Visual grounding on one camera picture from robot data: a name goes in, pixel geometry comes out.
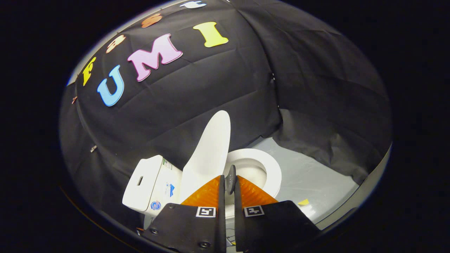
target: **orange gripper pad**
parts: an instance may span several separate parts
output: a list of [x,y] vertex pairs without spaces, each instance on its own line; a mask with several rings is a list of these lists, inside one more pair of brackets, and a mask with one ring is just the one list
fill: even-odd
[[267,205],[278,201],[249,180],[238,176],[241,187],[242,208]]
[[219,206],[219,183],[220,176],[211,179],[194,193],[192,193],[181,204],[195,207],[215,207]]

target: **letter m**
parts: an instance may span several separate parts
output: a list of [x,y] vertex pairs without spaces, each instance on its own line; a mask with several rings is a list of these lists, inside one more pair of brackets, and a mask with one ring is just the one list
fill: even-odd
[[161,55],[162,64],[168,64],[175,61],[183,55],[183,52],[178,51],[169,39],[170,33],[155,39],[153,42],[152,52],[145,50],[137,50],[128,57],[128,61],[133,62],[136,72],[138,73],[137,80],[142,81],[150,75],[150,69],[146,69],[144,64],[152,69],[158,69],[159,55]]

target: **white toilet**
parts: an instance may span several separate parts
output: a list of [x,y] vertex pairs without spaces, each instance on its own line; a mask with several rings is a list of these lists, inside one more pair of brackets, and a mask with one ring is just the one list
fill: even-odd
[[[197,189],[218,175],[227,175],[230,166],[272,197],[281,186],[281,170],[273,157],[257,149],[238,149],[228,153],[230,117],[219,111],[210,119],[197,147],[183,171],[161,155],[141,159],[134,170],[122,203],[145,214],[147,227],[167,203],[182,203]],[[225,217],[234,218],[234,194],[225,194]]]

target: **black cloth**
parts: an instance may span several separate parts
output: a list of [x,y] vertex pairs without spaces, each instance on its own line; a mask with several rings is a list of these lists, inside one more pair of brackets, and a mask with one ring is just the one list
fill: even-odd
[[[141,226],[142,215],[122,204],[139,160],[160,154],[182,169],[219,110],[230,115],[230,151],[272,136],[360,184],[391,142],[386,92],[363,54],[325,23],[279,1],[204,2],[162,9],[162,20],[148,28],[142,20],[126,28],[114,50],[105,53],[116,37],[93,55],[86,85],[80,73],[66,88],[60,138],[81,195],[127,227]],[[192,28],[205,22],[216,22],[228,43],[205,47]],[[183,56],[137,82],[128,56],[151,51],[166,33]],[[97,87],[107,78],[115,91],[108,75],[118,64],[124,92],[108,107]]]

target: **toilet lid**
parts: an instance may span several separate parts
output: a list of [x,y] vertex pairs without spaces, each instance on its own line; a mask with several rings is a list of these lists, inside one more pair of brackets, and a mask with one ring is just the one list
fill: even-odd
[[179,202],[218,175],[222,175],[230,146],[231,123],[226,111],[212,116],[197,147],[183,168]]

